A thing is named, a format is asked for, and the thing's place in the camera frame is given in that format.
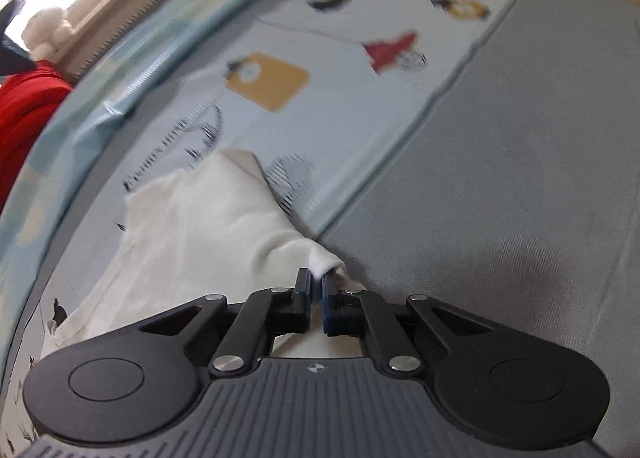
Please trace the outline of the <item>white t-shirt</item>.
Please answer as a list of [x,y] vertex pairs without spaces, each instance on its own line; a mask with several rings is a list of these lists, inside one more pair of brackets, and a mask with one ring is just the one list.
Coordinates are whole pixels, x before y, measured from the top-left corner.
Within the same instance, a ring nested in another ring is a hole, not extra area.
[[346,264],[304,236],[274,198],[255,155],[219,151],[127,201],[118,252],[79,307],[44,330],[42,353],[219,293],[231,303],[291,287],[300,269],[360,291]]

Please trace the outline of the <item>printed grey bed sheet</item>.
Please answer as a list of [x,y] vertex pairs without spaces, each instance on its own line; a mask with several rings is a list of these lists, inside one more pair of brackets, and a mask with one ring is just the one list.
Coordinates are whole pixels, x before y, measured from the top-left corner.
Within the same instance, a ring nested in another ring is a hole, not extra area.
[[597,444],[639,452],[639,7],[630,0],[250,0],[145,93],[38,258],[1,259],[1,452],[44,330],[118,252],[127,201],[255,155],[296,230],[413,293],[587,355]]

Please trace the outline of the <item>red knitted blanket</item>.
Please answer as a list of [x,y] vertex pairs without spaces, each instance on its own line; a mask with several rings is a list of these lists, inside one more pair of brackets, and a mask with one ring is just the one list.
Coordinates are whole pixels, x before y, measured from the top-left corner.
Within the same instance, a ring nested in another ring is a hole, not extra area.
[[32,145],[73,87],[49,61],[12,75],[1,85],[1,206],[4,206]]

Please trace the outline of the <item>white plush toy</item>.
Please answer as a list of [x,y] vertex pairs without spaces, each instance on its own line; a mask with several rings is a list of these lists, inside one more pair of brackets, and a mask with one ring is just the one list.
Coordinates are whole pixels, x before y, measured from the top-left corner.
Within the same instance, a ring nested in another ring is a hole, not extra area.
[[29,19],[23,30],[22,39],[28,50],[35,50],[43,44],[58,49],[75,34],[75,29],[68,22],[66,11],[61,8],[52,8],[41,10]]

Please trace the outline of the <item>light blue patterned quilt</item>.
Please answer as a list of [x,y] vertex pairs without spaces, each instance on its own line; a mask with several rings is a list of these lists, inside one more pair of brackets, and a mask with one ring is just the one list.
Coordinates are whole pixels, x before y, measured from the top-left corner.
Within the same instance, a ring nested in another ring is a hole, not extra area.
[[166,0],[79,81],[29,153],[1,214],[1,259],[38,258],[104,145],[157,84],[250,0]]

